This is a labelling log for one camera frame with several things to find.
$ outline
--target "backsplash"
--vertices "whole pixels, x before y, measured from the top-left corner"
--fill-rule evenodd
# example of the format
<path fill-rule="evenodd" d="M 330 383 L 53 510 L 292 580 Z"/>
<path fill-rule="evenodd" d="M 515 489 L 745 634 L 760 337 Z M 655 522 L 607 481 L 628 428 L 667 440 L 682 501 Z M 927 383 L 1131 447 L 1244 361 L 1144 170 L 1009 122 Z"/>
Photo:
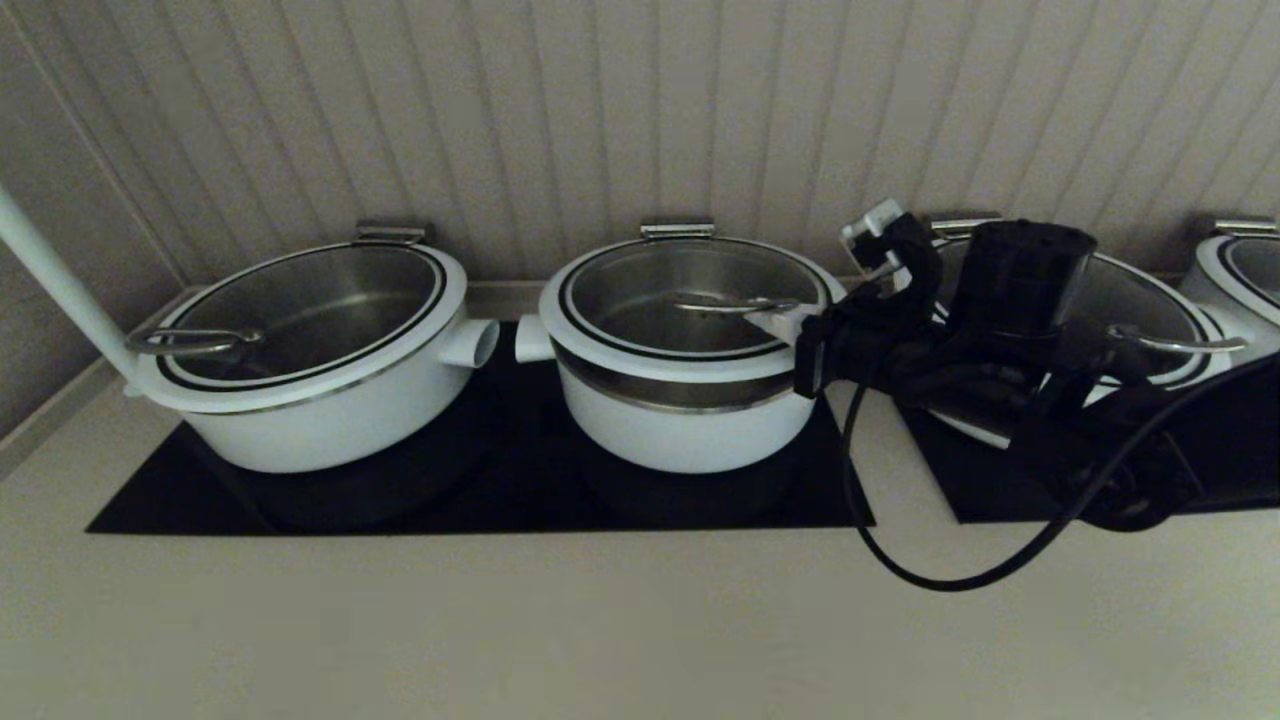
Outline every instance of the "backsplash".
<path fill-rule="evenodd" d="M 643 217 L 846 270 L 859 209 L 1084 227 L 1181 270 L 1280 205 L 1280 4 L 12 0 L 175 264 L 210 281 L 430 218 L 547 278 Z"/>

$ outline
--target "glass lid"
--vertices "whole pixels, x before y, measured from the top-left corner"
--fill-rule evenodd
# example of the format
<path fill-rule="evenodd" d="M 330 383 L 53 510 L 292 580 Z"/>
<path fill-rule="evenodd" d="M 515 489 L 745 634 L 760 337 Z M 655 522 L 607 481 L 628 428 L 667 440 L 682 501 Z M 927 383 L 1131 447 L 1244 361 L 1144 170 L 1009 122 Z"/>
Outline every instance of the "glass lid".
<path fill-rule="evenodd" d="M 960 240 L 938 247 L 942 258 L 942 287 L 938 304 L 945 309 L 960 282 L 969 241 Z M 1199 341 L 1196 319 L 1169 292 L 1143 275 L 1094 255 L 1084 270 L 1080 293 L 1071 304 L 1064 342 L 1102 342 L 1110 324 L 1135 325 L 1140 332 L 1169 340 Z M 1152 375 L 1171 373 L 1194 361 L 1187 355 L 1143 351 Z"/>
<path fill-rule="evenodd" d="M 216 380 L 329 369 L 407 332 L 439 299 L 443 279 L 434 258 L 393 245 L 343 245 L 282 258 L 215 288 L 170 325 L 251 328 L 264 340 L 165 360 Z"/>
<path fill-rule="evenodd" d="M 723 359 L 782 345 L 741 314 L 677 306 L 681 293 L 819 306 L 829 301 L 817 273 L 777 250 L 735 240 L 672 238 L 588 260 L 564 281 L 561 306 L 588 334 L 641 354 Z"/>
<path fill-rule="evenodd" d="M 1240 238 L 1226 245 L 1226 266 L 1272 305 L 1280 305 L 1280 241 Z"/>

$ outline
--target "black cooktop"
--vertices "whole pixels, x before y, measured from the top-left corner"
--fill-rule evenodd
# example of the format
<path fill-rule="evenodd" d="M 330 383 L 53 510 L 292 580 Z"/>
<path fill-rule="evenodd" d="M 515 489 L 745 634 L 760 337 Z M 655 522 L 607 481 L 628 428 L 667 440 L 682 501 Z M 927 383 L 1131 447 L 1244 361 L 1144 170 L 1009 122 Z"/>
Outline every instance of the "black cooktop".
<path fill-rule="evenodd" d="M 434 421 L 364 460 L 255 473 L 173 432 L 90 524 L 159 536 L 453 534 L 852 527 L 840 433 L 818 402 L 772 457 L 707 475 L 649 470 L 591 442 L 553 363 L 517 365 L 503 324 L 493 360 Z M 870 518 L 865 498 L 855 493 Z"/>

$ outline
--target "pot lid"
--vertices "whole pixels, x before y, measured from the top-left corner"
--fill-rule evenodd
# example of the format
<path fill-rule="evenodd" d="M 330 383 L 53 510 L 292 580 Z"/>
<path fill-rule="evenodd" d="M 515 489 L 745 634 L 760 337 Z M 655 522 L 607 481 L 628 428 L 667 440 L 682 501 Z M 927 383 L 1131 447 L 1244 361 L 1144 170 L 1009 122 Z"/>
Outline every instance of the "pot lid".
<path fill-rule="evenodd" d="M 1197 260 L 1228 295 L 1280 325 L 1280 237 L 1217 237 Z"/>
<path fill-rule="evenodd" d="M 969 249 L 968 240 L 938 245 L 942 258 L 942 286 L 938 288 L 938 314 L 955 296 L 960 268 Z M 1062 328 L 1062 341 L 1101 343 L 1107 325 L 1135 325 L 1143 333 L 1189 342 L 1221 340 L 1207 318 L 1176 291 L 1114 258 L 1094 254 L 1084 270 L 1079 295 L 1071 304 Z M 1199 378 L 1213 360 L 1206 355 L 1179 355 L 1143 350 L 1157 384 L 1185 383 Z"/>
<path fill-rule="evenodd" d="M 737 382 L 788 373 L 795 354 L 740 314 L 690 310 L 681 297 L 795 300 L 844 296 L 829 273 L 771 245 L 714 237 L 710 225 L 604 247 L 561 269 L 539 315 L 567 351 L 603 368 L 668 382 Z"/>
<path fill-rule="evenodd" d="M 169 315 L 164 329 L 252 329 L 259 342 L 193 356 L 142 356 L 142 388 L 197 413 L 306 400 L 367 378 L 429 342 L 462 305 L 448 255 L 357 241 L 278 258 L 232 275 Z"/>

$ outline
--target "pot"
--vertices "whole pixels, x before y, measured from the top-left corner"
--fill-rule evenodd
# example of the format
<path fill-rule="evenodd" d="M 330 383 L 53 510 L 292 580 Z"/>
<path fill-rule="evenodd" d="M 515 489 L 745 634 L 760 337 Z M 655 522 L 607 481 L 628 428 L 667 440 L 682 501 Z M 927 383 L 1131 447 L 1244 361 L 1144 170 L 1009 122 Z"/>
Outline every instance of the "pot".
<path fill-rule="evenodd" d="M 646 225 L 552 277 L 538 315 L 521 318 L 516 359 L 554 359 L 570 413 L 609 452 L 668 473 L 732 470 L 782 448 L 813 411 L 791 391 L 792 348 L 739 316 L 762 301 L 736 299 L 822 309 L 844 292 L 786 250 L 709 224 Z"/>
<path fill-rule="evenodd" d="M 237 273 L 129 337 L 133 382 L 250 470 L 388 447 L 443 411 L 498 340 L 497 322 L 467 318 L 462 266 L 424 237 L 383 232 Z"/>
<path fill-rule="evenodd" d="M 1249 341 L 1231 360 L 1244 364 L 1280 351 L 1280 232 L 1271 220 L 1222 220 L 1196 249 L 1196 265 L 1178 290 L 1230 334 Z"/>
<path fill-rule="evenodd" d="M 934 320 L 946 322 L 947 307 L 960 279 L 968 251 L 968 236 L 943 237 L 934 241 L 942 259 L 942 284 Z M 893 283 L 901 290 L 910 277 L 899 272 Z M 1144 336 L 1185 343 L 1210 343 L 1225 340 L 1224 328 L 1196 304 L 1152 275 L 1116 260 L 1094 254 L 1084 272 L 1079 295 L 1071 304 L 1070 320 L 1062 331 L 1062 342 L 1098 343 L 1108 325 L 1135 327 Z M 1226 354 L 1178 354 L 1155 348 L 1142 350 L 1152 369 L 1148 379 L 1157 387 L 1176 389 L 1198 383 L 1231 368 Z M 1087 404 L 1116 391 L 1120 383 L 1102 378 Z M 931 411 L 936 418 L 986 445 L 1006 448 L 1011 428 L 983 427 L 972 421 Z"/>

